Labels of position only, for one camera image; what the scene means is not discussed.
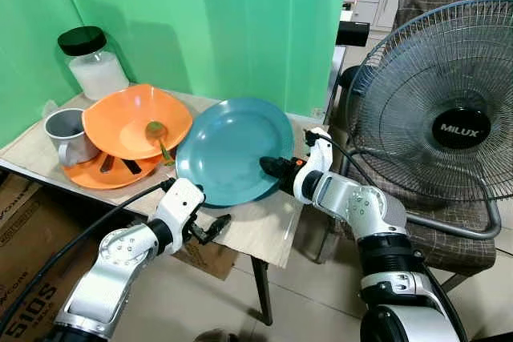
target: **handle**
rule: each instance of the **handle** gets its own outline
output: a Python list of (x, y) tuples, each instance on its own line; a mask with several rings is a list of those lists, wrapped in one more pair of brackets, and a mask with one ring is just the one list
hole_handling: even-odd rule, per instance
[(142, 170), (135, 160), (121, 159), (133, 175), (139, 174)]
[(112, 166), (114, 165), (114, 156), (107, 155), (105, 160), (102, 163), (102, 166), (99, 168), (100, 172), (107, 173), (112, 170)]
[(169, 155), (169, 151), (166, 149), (162, 141), (159, 139), (160, 143), (160, 150), (162, 151), (162, 156), (164, 157), (164, 166), (172, 166), (175, 161), (173, 158)]
[(69, 142), (59, 144), (59, 149), (57, 150), (57, 152), (59, 153), (59, 162), (64, 167), (71, 167), (76, 164), (76, 162), (74, 162), (73, 159), (71, 159)]

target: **white powder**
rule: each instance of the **white powder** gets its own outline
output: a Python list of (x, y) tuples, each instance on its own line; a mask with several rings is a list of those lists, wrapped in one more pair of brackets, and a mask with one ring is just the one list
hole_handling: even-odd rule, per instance
[(70, 70), (79, 81), (83, 93), (98, 100), (128, 87), (128, 79), (114, 54), (108, 51), (79, 56), (70, 61)]

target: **fan guard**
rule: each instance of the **fan guard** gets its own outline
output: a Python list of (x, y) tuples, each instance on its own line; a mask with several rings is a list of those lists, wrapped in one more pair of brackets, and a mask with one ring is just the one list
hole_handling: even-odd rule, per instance
[(513, 196), (513, 0), (412, 19), (360, 66), (349, 135), (378, 174), (444, 200)]

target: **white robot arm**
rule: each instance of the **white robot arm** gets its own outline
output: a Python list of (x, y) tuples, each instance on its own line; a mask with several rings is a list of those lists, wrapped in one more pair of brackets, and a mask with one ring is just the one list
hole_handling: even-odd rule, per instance
[(174, 254), (195, 235), (207, 243), (230, 220), (220, 217), (208, 231), (194, 224), (204, 202), (203, 192), (188, 179), (177, 179), (160, 200), (147, 224), (114, 230), (99, 245), (98, 259), (75, 285), (56, 319), (52, 341), (109, 340), (130, 287), (139, 272), (158, 254)]
[(262, 158), (261, 166), (280, 179), (283, 191), (351, 226), (364, 274), (360, 297), (369, 308), (362, 320), (362, 342), (460, 341), (424, 273), (422, 254), (411, 247), (401, 202), (330, 172), (332, 147), (321, 137), (330, 139), (328, 133), (316, 128), (306, 136), (307, 162)]

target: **black connector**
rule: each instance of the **black connector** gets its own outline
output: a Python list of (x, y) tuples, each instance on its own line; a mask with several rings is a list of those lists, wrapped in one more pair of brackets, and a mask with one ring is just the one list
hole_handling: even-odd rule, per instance
[(175, 178), (169, 178), (168, 180), (164, 180), (160, 182), (160, 188), (164, 190), (164, 192), (168, 192), (171, 186), (176, 182)]
[(312, 132), (310, 130), (305, 130), (305, 141), (308, 147), (311, 147), (315, 144), (315, 141), (318, 140), (321, 136)]
[(204, 230), (194, 222), (190, 224), (188, 227), (189, 231), (198, 239), (200, 244), (210, 243), (216, 238), (221, 231), (226, 227), (226, 225), (232, 220), (232, 216), (230, 214), (225, 214), (217, 218), (214, 223), (210, 225), (208, 230)]
[(313, 170), (307, 174), (305, 180), (303, 181), (303, 185), (301, 186), (301, 193), (305, 196), (306, 199), (313, 200), (313, 193), (321, 180), (323, 173), (319, 170)]
[(278, 178), (280, 190), (291, 196), (294, 196), (294, 180), (296, 175), (305, 164), (306, 161), (299, 158), (292, 158), (290, 160), (269, 156), (260, 158), (262, 170), (266, 174)]
[(173, 235), (169, 230), (169, 227), (161, 219), (151, 220), (146, 225), (153, 231), (157, 240), (159, 241), (159, 249), (157, 250), (157, 255), (162, 254), (166, 246), (168, 246), (173, 241)]

